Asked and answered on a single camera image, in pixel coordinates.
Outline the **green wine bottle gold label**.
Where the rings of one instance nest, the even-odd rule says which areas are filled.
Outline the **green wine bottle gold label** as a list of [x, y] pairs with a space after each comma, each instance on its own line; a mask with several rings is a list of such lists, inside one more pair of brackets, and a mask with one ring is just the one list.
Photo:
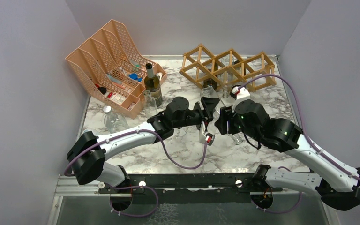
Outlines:
[[160, 80], [154, 74], [153, 65], [151, 63], [147, 63], [145, 67], [147, 72], [147, 76], [144, 79], [145, 88], [150, 91], [151, 96], [154, 97], [156, 101], [157, 107], [159, 107], [163, 102]]

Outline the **dark green wine bottle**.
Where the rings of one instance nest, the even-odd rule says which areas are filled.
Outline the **dark green wine bottle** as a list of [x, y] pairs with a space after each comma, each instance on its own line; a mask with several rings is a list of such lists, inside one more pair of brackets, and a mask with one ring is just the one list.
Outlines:
[[240, 79], [236, 76], [237, 74], [241, 75], [242, 71], [243, 71], [242, 67], [237, 67], [237, 68], [235, 68], [234, 70], [231, 71], [231, 73], [232, 73], [232, 75], [231, 75], [232, 84], [230, 86], [230, 96], [231, 96], [231, 98], [235, 99], [235, 96], [236, 96], [233, 89], [237, 88], [237, 87], [239, 87], [239, 86], [241, 86], [243, 84], [243, 81], [240, 81]]

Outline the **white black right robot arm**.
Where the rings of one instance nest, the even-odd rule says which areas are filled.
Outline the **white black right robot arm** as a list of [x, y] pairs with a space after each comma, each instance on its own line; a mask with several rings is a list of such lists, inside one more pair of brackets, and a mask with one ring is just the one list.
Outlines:
[[288, 119], [270, 118], [260, 103], [248, 99], [235, 108], [222, 107], [215, 127], [223, 135], [243, 133], [259, 145], [287, 154], [311, 169], [289, 172], [259, 165], [251, 179], [256, 190], [288, 188], [311, 193], [341, 211], [360, 205], [360, 167], [348, 166], [310, 144], [300, 127]]

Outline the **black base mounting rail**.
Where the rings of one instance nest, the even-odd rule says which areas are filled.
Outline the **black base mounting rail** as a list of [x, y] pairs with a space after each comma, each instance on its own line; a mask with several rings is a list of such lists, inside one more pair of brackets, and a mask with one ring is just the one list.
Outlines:
[[270, 188], [250, 172], [197, 174], [130, 174], [130, 179], [114, 188], [99, 185], [99, 194], [109, 195], [114, 203], [188, 204], [250, 203], [251, 193]]

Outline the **dark labelled wine bottle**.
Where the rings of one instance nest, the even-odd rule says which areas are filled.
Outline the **dark labelled wine bottle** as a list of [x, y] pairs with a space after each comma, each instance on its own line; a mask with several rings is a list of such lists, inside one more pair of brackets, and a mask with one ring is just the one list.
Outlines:
[[[211, 64], [208, 64], [208, 65], [206, 66], [206, 68], [207, 68], [209, 71], [211, 71], [212, 67], [213, 67], [213, 71], [218, 70], [218, 64], [217, 64], [217, 63], [213, 63], [213, 64], [211, 63]], [[217, 82], [214, 81], [214, 80], [211, 79], [211, 78], [204, 80], [202, 86], [203, 86], [204, 88], [212, 87], [212, 88], [214, 89], [214, 91], [216, 91], [217, 88], [218, 88]]]

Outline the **peach plastic file organizer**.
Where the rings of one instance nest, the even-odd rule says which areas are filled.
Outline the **peach plastic file organizer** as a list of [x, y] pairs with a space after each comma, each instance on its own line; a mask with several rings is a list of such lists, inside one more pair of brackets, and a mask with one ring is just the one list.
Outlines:
[[[161, 83], [167, 77], [158, 63], [139, 53], [126, 26], [116, 20], [106, 23], [69, 54], [66, 61], [92, 97], [132, 119], [143, 109], [145, 65], [153, 65], [153, 72], [158, 74]], [[143, 80], [131, 79], [128, 75], [133, 73]], [[109, 92], [117, 92], [126, 100], [119, 105], [106, 97]]]

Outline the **tall clear glass bottle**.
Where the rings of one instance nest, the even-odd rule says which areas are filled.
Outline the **tall clear glass bottle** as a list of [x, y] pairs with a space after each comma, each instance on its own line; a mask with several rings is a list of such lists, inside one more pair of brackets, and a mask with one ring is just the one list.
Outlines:
[[229, 89], [230, 89], [230, 81], [233, 79], [233, 74], [231, 70], [225, 71], [220, 75], [220, 79], [224, 83], [222, 87], [222, 97], [228, 98], [229, 97]]

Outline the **wooden lattice wine rack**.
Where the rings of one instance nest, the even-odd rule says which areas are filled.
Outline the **wooden lattice wine rack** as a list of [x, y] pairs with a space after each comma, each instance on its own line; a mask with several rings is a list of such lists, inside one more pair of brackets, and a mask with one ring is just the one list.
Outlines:
[[[211, 63], [217, 63], [218, 70], [213, 71], [212, 67], [211, 71], [209, 71], [206, 66]], [[220, 75], [237, 67], [242, 67], [243, 71], [241, 75], [237, 74], [236, 76], [243, 83], [248, 82], [246, 88], [250, 92], [256, 92], [259, 89], [277, 84], [275, 78], [272, 77], [263, 78], [263, 81], [258, 83], [252, 80], [260, 75], [275, 72], [276, 65], [265, 52], [243, 58], [234, 49], [230, 48], [221, 54], [214, 55], [203, 44], [199, 44], [196, 48], [183, 54], [183, 62], [179, 73], [200, 89], [203, 87], [203, 81], [211, 78], [217, 82], [217, 89], [219, 90], [224, 85]]]

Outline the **red white box in organizer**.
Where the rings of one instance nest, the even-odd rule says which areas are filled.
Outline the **red white box in organizer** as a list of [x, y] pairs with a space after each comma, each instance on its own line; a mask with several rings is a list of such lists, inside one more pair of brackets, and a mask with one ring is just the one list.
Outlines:
[[117, 92], [109, 92], [106, 96], [111, 101], [121, 105], [126, 100], [126, 97], [117, 93]]

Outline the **round clear flask silver cap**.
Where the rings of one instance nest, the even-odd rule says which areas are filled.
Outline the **round clear flask silver cap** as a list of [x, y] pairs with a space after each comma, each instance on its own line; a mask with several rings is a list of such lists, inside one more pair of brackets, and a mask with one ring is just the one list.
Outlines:
[[122, 115], [114, 112], [109, 105], [103, 107], [103, 112], [105, 113], [104, 124], [110, 133], [116, 133], [130, 128], [126, 119]]

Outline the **blue item in organizer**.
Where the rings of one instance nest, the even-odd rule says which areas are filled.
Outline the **blue item in organizer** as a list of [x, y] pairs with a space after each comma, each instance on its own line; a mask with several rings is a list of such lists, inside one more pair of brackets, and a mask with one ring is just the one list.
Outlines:
[[135, 81], [138, 81], [138, 82], [141, 82], [143, 80], [142, 77], [138, 76], [136, 73], [133, 73], [133, 74], [129, 74], [128, 75], [131, 79], [135, 80]]

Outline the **small clear glass bottle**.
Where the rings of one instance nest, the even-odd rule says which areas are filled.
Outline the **small clear glass bottle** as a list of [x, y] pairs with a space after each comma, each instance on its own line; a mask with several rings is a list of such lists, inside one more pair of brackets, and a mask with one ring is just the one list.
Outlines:
[[157, 104], [155, 98], [151, 95], [149, 90], [145, 90], [144, 93], [144, 112], [147, 118], [153, 117], [158, 114]]

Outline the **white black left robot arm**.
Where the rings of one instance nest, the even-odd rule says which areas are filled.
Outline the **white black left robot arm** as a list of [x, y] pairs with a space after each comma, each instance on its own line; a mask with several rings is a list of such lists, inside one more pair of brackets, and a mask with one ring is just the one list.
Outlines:
[[207, 147], [214, 141], [207, 125], [213, 121], [213, 112], [219, 102], [219, 98], [202, 97], [190, 110], [186, 98], [175, 97], [165, 110], [133, 128], [108, 135], [85, 132], [68, 152], [69, 163], [64, 174], [76, 177], [80, 185], [98, 180], [111, 185], [116, 192], [124, 192], [129, 182], [126, 171], [120, 165], [108, 164], [107, 160], [135, 147], [162, 143], [173, 135], [176, 128], [188, 126], [196, 126], [200, 132], [199, 141], [203, 144], [201, 160], [204, 161]]

